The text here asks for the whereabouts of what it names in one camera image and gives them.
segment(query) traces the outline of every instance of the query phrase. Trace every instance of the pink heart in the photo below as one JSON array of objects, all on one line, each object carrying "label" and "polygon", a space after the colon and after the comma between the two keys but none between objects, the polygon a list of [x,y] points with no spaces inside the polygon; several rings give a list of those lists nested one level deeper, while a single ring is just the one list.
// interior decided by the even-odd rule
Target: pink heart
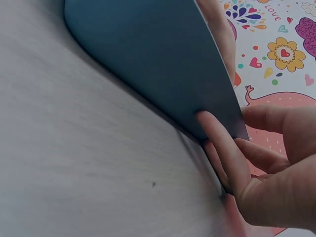
[{"label": "pink heart", "polygon": [[306,86],[310,86],[314,84],[315,80],[311,78],[310,75],[305,74],[305,82],[306,82]]},{"label": "pink heart", "polygon": [[262,63],[258,63],[258,59],[256,57],[251,59],[249,65],[253,68],[262,68]]},{"label": "pink heart", "polygon": [[249,13],[252,13],[252,12],[256,12],[257,9],[254,9],[253,7],[249,9]]}]

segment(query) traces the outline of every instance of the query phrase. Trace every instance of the finger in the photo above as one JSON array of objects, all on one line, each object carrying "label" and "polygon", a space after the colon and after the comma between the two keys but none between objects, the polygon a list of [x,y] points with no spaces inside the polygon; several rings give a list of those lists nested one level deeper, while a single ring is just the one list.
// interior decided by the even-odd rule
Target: finger
[{"label": "finger", "polygon": [[278,173],[290,166],[288,159],[275,151],[240,138],[235,139],[235,142],[244,156],[267,174]]},{"label": "finger", "polygon": [[209,112],[197,114],[202,128],[213,143],[235,196],[240,196],[251,180],[247,161],[217,118]]},{"label": "finger", "polygon": [[253,128],[282,133],[290,108],[256,105],[242,108],[245,123]]},{"label": "finger", "polygon": [[252,179],[237,203],[244,219],[255,226],[308,228],[315,203],[313,185],[306,185],[311,164],[304,160],[267,179]]},{"label": "finger", "polygon": [[222,185],[224,186],[224,189],[227,193],[232,194],[231,187],[228,182],[227,174],[225,173],[221,161],[218,157],[217,151],[210,141],[208,141],[204,145],[204,149],[206,151],[207,157],[209,159],[209,162],[212,164],[212,167],[214,168],[217,176],[219,177]]},{"label": "finger", "polygon": [[200,7],[203,16],[206,18],[208,23],[226,23],[226,17],[224,13],[224,9],[221,3],[217,0],[196,0],[198,6]]}]

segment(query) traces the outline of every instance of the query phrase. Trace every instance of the colorful flower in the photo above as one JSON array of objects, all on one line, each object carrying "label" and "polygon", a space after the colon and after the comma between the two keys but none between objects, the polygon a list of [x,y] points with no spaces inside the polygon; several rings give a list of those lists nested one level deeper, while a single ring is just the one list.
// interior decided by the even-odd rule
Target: colorful flower
[{"label": "colorful flower", "polygon": [[268,58],[276,61],[276,67],[283,70],[287,67],[290,72],[304,67],[305,54],[296,50],[297,44],[293,41],[287,42],[285,38],[279,37],[276,42],[268,44],[270,52]]}]

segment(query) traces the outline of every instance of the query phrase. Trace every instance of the white surface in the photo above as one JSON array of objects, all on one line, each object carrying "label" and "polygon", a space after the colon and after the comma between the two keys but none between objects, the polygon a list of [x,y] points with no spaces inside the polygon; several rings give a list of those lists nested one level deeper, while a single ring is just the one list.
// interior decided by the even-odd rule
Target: white surface
[{"label": "white surface", "polygon": [[287,229],[277,235],[277,237],[315,237],[316,235],[310,231],[300,229]]}]

